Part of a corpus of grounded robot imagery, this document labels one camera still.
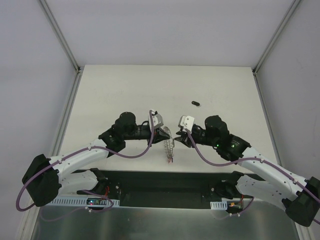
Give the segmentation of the metal disc with keyrings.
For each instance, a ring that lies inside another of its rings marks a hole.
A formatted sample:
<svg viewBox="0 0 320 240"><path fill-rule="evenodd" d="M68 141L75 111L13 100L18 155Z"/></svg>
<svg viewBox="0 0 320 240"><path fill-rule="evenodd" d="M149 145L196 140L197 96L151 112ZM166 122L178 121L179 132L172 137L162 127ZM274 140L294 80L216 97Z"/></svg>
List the metal disc with keyrings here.
<svg viewBox="0 0 320 240"><path fill-rule="evenodd" d="M167 127L167 126L164 126L163 129L170 134L171 136L171 139L170 140L165 140L163 142L163 145L164 145L164 150L165 150L165 155L166 155L166 158L167 158L167 161L168 161L168 158L170 157L173 157L174 158L174 147L175 147L175 140L174 138L172 137L172 133L171 133L171 130Z"/></svg>

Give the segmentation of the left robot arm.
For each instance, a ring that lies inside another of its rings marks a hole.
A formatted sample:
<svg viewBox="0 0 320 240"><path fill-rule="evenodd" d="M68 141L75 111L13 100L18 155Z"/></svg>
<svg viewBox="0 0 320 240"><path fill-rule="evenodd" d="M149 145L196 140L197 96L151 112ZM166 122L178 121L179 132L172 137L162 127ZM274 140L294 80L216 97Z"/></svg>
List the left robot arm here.
<svg viewBox="0 0 320 240"><path fill-rule="evenodd" d="M140 158L148 150L138 155L124 155L120 152L126 147L127 141L146 140L147 147L170 139L163 130L163 117L155 110L150 110L148 119L142 124L136 123L132 112L123 112L114 124L95 140L70 153L46 157L36 156L22 178L16 208L19 211L20 199L24 191L30 195L33 205L43 207L57 196L71 193L88 193L107 196L111 184L98 168L83 172L80 168L114 155L125 159Z"/></svg>

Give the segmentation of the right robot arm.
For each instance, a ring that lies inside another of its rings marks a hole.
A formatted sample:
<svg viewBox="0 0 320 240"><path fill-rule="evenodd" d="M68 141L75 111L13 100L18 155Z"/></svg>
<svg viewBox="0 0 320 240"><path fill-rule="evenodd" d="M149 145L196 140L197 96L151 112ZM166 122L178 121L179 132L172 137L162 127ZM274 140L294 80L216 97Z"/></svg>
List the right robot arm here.
<svg viewBox="0 0 320 240"><path fill-rule="evenodd" d="M320 181L305 178L270 162L247 141L231 134L225 122L206 129L196 124L180 123L176 141L198 151L198 145L212 147L227 161L225 166L239 165L261 177L262 181L241 174L237 180L225 184L230 197L239 194L268 202L281 210L297 224L309 227L316 222L320 210Z"/></svg>

